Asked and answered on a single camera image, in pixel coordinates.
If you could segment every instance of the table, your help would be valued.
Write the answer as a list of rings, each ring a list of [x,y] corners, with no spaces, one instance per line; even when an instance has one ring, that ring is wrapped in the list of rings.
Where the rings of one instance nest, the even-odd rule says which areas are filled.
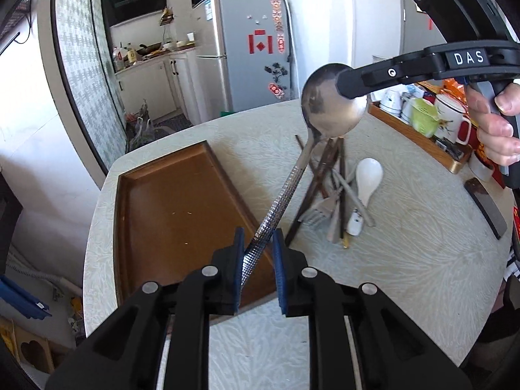
[[[94,213],[84,271],[85,328],[91,333],[116,308],[112,239],[118,176],[206,139],[231,181],[261,220],[306,139],[299,101],[282,102],[203,123],[117,160]],[[350,249],[326,241],[327,228],[301,227],[292,243],[308,263],[337,282],[376,283],[459,365],[495,301],[509,254],[513,195],[485,183],[508,231],[497,241],[463,188],[468,167],[452,175],[414,143],[366,114],[347,135],[347,154],[381,162],[384,178],[370,201],[376,227]],[[287,232],[311,180],[305,172],[280,226]],[[212,325],[210,388],[308,388],[307,321],[286,319],[271,300]]]

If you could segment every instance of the refrigerator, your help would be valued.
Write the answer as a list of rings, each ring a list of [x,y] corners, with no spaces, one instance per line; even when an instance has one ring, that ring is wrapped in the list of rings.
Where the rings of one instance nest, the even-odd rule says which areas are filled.
[[[193,10],[202,121],[290,99],[283,0],[205,0]]]

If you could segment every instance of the green cup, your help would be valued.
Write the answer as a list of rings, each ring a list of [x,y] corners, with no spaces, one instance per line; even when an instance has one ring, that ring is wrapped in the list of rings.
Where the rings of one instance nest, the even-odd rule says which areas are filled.
[[[426,138],[431,138],[440,122],[436,106],[423,98],[415,98],[412,107],[412,127]]]

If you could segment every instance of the human hand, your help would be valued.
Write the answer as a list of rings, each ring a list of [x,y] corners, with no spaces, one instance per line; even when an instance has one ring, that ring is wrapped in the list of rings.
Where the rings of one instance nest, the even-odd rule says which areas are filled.
[[[520,140],[512,138],[513,127],[498,114],[492,114],[486,98],[466,86],[470,117],[478,123],[478,140],[484,144],[486,156],[501,166],[520,161]],[[520,114],[520,85],[510,84],[497,95],[495,103],[507,116]]]

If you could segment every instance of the spoon handle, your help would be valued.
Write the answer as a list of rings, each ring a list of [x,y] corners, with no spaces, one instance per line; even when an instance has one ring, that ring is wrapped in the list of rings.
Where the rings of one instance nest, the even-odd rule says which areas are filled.
[[[272,203],[269,212],[263,219],[260,227],[258,227],[258,230],[256,230],[255,236],[251,239],[248,248],[245,250],[244,261],[242,262],[242,287],[244,287],[246,281],[248,281],[264,248],[271,240],[273,232],[276,230],[280,219],[287,209],[298,183],[300,183],[315,146],[316,142],[309,134],[309,140],[305,144],[300,157],[298,157],[296,165],[291,170],[289,177],[283,184],[282,190],[276,197],[274,203]]]

